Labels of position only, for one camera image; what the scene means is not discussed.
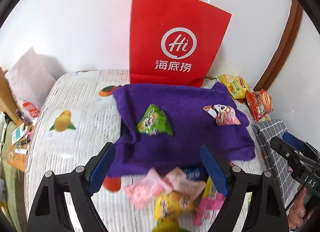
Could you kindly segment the right hand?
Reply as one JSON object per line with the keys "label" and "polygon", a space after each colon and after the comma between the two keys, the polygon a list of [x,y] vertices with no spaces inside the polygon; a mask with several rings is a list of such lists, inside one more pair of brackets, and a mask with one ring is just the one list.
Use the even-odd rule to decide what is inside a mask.
{"label": "right hand", "polygon": [[308,190],[306,188],[299,194],[296,198],[293,206],[289,210],[287,215],[287,220],[289,224],[289,229],[293,230],[300,227],[303,224],[303,217],[306,215],[306,210],[304,207],[304,198]]}

